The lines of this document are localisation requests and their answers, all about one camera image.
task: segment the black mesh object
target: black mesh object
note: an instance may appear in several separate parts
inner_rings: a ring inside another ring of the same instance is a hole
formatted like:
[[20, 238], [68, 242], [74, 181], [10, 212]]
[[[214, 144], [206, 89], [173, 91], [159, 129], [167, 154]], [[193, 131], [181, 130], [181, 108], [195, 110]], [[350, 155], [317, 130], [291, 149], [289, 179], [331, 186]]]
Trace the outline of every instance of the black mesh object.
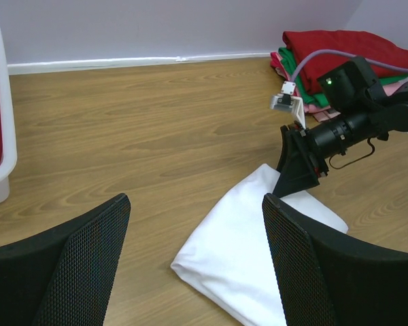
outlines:
[[408, 253], [352, 238], [271, 194], [263, 213], [288, 326], [408, 325]]
[[0, 247], [0, 326], [101, 326], [130, 216], [120, 194]]

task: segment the wall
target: wall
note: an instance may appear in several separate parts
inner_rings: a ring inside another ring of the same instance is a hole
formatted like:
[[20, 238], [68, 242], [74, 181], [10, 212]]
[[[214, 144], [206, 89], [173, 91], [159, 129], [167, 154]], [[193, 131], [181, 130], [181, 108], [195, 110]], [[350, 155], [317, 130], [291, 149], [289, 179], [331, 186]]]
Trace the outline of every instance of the wall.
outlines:
[[408, 0], [364, 0], [346, 29], [369, 31], [408, 49]]
[[0, 0], [0, 26], [9, 63], [270, 52], [284, 30], [343, 28], [361, 1]]

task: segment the folded white cloth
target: folded white cloth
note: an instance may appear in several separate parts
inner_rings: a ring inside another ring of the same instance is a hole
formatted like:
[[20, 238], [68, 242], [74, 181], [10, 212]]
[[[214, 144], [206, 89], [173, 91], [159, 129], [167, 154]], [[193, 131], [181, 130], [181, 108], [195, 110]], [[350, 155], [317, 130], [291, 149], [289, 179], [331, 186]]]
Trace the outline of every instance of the folded white cloth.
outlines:
[[[262, 215], [279, 173], [263, 164], [234, 186], [171, 264], [186, 283], [246, 326], [286, 325]], [[347, 232], [345, 222], [307, 192], [282, 198], [305, 215]]]

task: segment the folded pink cloth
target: folded pink cloth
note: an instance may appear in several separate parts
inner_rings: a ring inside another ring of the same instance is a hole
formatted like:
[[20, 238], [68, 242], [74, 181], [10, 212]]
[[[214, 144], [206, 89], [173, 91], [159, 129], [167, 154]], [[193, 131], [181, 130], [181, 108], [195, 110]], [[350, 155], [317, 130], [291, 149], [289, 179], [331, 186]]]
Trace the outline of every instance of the folded pink cloth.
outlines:
[[[290, 79], [290, 74], [285, 70], [283, 64], [281, 63], [282, 57], [276, 52], [274, 53], [273, 57], [273, 67], [275, 68], [275, 71], [278, 75], [283, 77], [285, 80]], [[393, 94], [394, 92], [397, 91], [397, 89], [402, 85], [402, 81], [399, 81], [397, 83], [393, 84], [388, 84], [384, 86], [384, 90], [388, 96]], [[294, 90], [294, 95], [295, 96], [300, 96], [297, 88]], [[331, 109], [330, 106], [327, 107], [318, 107], [317, 105], [314, 104], [305, 104], [304, 103], [304, 112], [305, 113], [310, 113], [312, 114], [315, 119], [319, 122], [329, 120], [332, 117], [335, 117], [339, 115], [338, 111], [335, 111], [334, 109]]]

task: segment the wood grain surface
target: wood grain surface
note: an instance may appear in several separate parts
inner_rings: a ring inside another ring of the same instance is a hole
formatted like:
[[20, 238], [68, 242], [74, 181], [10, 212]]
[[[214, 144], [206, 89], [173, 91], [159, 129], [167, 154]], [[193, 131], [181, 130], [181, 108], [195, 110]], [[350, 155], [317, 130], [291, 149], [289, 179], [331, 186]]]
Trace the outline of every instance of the wood grain surface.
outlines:
[[[260, 164], [276, 166], [269, 109], [281, 79], [267, 59], [11, 78], [18, 164], [0, 204], [0, 246], [124, 192], [132, 215], [105, 324], [238, 325], [170, 269], [212, 206]], [[350, 234], [408, 251], [408, 135], [331, 170], [310, 192]], [[369, 151], [349, 150], [347, 159]]]

